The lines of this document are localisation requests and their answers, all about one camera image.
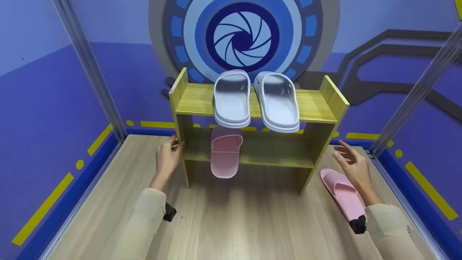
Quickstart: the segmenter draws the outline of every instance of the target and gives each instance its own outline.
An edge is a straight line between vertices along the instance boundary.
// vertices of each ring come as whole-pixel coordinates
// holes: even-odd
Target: wooden shoe rack
[[[292,168],[297,191],[302,195],[350,104],[328,76],[324,76],[319,90],[297,89],[296,95],[300,122],[306,122],[305,128],[290,134],[243,130],[239,161]],[[212,99],[213,85],[189,83],[186,68],[170,90],[176,136],[186,143],[180,165],[187,188],[194,179],[195,162],[210,161],[212,129],[194,127],[192,116],[213,117]],[[261,118],[254,88],[250,90],[250,116]]]

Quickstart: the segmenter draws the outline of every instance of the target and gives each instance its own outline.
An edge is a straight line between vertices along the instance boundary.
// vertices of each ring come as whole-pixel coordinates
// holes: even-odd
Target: right hand
[[[342,140],[340,140],[340,145],[334,147],[336,151],[332,156],[340,164],[351,184],[359,192],[372,189],[369,164],[366,158]]]

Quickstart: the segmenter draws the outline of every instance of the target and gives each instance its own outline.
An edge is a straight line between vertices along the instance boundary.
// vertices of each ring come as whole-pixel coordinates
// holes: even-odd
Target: yellow stripe
[[[64,190],[69,186],[71,181],[74,179],[71,173],[68,173],[64,179],[58,184],[58,186],[51,192],[50,196],[45,202],[38,208],[34,215],[29,219],[26,225],[23,226],[21,231],[13,238],[12,242],[18,246],[21,246],[27,237],[32,233],[35,227],[40,223],[43,217],[51,209],[53,204],[58,200]]]
[[[93,142],[93,144],[88,148],[87,152],[90,156],[92,156],[96,150],[98,150],[98,147],[103,143],[103,141],[108,137],[108,135],[112,131],[112,125],[109,124],[106,129],[96,138],[96,140]]]
[[[244,131],[257,131],[257,128],[253,127],[253,126],[247,126],[247,127],[242,128],[242,130],[244,130]]]
[[[364,139],[364,140],[376,140],[379,134],[364,134],[364,133],[348,133],[345,138],[350,139]]]
[[[140,121],[140,124],[143,127],[175,128],[172,122]]]
[[[409,173],[414,177],[417,183],[424,189],[427,195],[433,200],[441,212],[449,219],[453,220],[459,215],[449,206],[444,198],[433,188],[430,182],[420,173],[420,171],[410,161],[405,165]]]
[[[462,0],[456,0],[456,9],[459,13],[459,19],[462,20]]]

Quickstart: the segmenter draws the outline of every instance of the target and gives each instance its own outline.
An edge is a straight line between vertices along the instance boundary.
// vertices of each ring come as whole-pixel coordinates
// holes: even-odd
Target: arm
[[[423,260],[412,239],[406,217],[397,207],[383,204],[372,188],[366,159],[343,141],[333,156],[366,206],[367,230],[383,260]]]
[[[156,174],[149,188],[143,190],[133,207],[127,224],[114,250],[112,260],[144,260],[152,239],[165,214],[167,196],[164,193],[175,170],[184,143],[175,147],[175,136],[157,148]]]

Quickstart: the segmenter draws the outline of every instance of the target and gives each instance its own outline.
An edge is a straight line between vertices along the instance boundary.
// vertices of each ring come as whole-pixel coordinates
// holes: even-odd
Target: sleeve
[[[423,260],[413,231],[401,210],[390,204],[366,208],[367,230],[383,260]]]
[[[167,196],[156,189],[141,192],[111,254],[112,260],[144,260],[165,214]]]

